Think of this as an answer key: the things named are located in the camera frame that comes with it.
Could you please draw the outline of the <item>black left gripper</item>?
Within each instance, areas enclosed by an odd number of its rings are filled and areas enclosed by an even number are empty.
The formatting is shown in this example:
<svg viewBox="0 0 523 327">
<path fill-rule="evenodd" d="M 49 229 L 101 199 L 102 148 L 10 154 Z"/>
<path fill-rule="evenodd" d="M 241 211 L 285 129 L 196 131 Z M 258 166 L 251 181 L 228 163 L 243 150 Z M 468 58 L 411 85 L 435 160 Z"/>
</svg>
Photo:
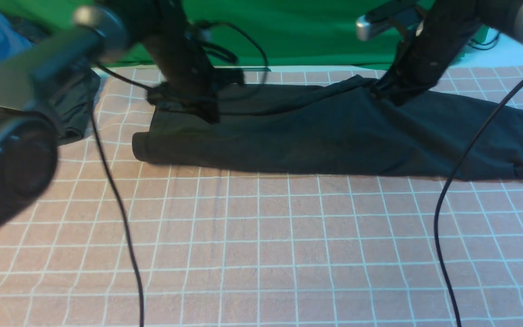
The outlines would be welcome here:
<svg viewBox="0 0 523 327">
<path fill-rule="evenodd" d="M 141 44 L 164 75 L 167 91 L 189 113 L 220 121 L 216 87 L 245 85 L 241 68 L 213 68 L 202 47 L 187 35 L 180 0 L 104 0 L 120 17 L 132 44 Z"/>
</svg>

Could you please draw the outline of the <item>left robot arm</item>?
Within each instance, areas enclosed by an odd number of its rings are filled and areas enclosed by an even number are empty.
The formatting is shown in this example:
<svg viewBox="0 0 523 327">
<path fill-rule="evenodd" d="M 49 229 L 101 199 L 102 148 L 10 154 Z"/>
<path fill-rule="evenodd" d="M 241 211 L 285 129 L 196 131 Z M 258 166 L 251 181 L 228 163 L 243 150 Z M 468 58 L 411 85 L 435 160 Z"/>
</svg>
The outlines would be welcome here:
<svg viewBox="0 0 523 327">
<path fill-rule="evenodd" d="M 243 86 L 241 69 L 214 68 L 210 55 L 237 57 L 206 39 L 217 23 L 190 23 L 180 0 L 98 0 L 74 12 L 74 27 L 0 63 L 0 227 L 34 203 L 52 182 L 64 127 L 53 101 L 91 72 L 142 44 L 165 77 L 146 87 L 152 105 L 176 102 L 210 124 L 218 93 Z"/>
</svg>

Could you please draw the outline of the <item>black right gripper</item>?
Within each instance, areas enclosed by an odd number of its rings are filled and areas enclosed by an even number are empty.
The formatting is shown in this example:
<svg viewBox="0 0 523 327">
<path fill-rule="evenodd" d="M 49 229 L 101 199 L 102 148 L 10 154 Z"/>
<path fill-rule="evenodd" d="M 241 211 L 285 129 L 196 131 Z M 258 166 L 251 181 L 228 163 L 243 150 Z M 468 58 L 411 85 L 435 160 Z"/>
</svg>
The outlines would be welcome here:
<svg viewBox="0 0 523 327">
<path fill-rule="evenodd" d="M 372 86 L 376 99 L 396 106 L 437 85 L 469 40 L 481 28 L 477 0 L 436 0 L 420 24 L 399 45 L 389 70 Z"/>
</svg>

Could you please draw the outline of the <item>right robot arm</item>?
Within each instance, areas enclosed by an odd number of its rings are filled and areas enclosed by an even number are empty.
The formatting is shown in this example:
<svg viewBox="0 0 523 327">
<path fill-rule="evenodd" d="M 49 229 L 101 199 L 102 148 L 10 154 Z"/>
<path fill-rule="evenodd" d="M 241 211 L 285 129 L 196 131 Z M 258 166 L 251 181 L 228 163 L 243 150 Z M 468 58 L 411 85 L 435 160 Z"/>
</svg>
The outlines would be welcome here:
<svg viewBox="0 0 523 327">
<path fill-rule="evenodd" d="M 436 0 L 371 92 L 401 106 L 435 87 L 484 25 L 523 45 L 523 0 Z"/>
</svg>

